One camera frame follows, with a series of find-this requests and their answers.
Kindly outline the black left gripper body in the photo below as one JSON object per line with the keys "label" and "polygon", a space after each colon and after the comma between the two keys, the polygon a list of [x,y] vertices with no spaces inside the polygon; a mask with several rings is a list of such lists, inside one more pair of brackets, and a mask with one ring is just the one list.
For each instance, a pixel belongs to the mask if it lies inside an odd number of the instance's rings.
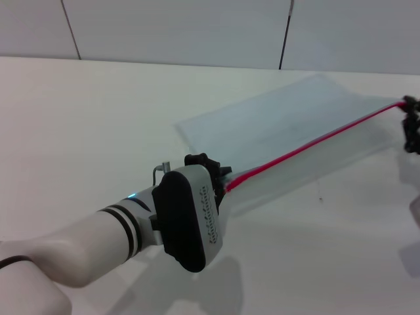
{"label": "black left gripper body", "polygon": [[207,169],[212,179],[217,179],[221,176],[221,164],[217,161],[210,159],[207,154],[188,154],[184,158],[184,165],[201,165]]}

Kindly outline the transparent document bag red zipper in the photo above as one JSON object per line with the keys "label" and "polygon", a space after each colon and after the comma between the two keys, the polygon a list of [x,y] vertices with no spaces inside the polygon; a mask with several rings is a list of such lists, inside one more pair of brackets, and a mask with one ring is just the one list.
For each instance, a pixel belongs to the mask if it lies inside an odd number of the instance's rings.
{"label": "transparent document bag red zipper", "polygon": [[222,216],[241,216],[388,149],[416,86],[397,75],[314,74],[175,124],[193,154],[232,173]]}

